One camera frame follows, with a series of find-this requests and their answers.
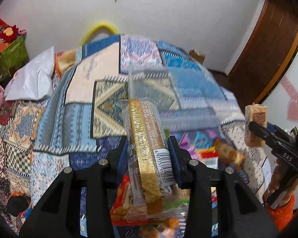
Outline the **orange sleeve forearm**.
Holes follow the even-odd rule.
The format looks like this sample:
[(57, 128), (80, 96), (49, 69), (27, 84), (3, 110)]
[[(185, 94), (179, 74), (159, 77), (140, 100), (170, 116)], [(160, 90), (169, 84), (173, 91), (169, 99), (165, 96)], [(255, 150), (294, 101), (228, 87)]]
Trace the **orange sleeve forearm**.
[(292, 195), (288, 203), (282, 207), (273, 209), (269, 205), (265, 206), (279, 231), (282, 231), (292, 220), (295, 200), (295, 195)]

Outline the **person's right hand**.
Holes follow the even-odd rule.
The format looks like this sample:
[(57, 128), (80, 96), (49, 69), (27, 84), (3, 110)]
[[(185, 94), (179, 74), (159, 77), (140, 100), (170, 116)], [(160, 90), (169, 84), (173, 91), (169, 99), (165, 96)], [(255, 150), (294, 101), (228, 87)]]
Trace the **person's right hand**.
[[(272, 177), (271, 177), (271, 181), (269, 183), (268, 189), (265, 191), (263, 195), (263, 201), (264, 201), (265, 207), (270, 207), (266, 202), (268, 200), (268, 196), (271, 193), (274, 193), (277, 189), (279, 189), (281, 179), (286, 173), (286, 166), (283, 165), (283, 163), (279, 159), (276, 160), (276, 164), (277, 165), (272, 173)], [(298, 178), (293, 182), (292, 186), (288, 189), (286, 195), (279, 202), (277, 208), (285, 206), (290, 201), (291, 196), (294, 195), (297, 187), (298, 187)]]

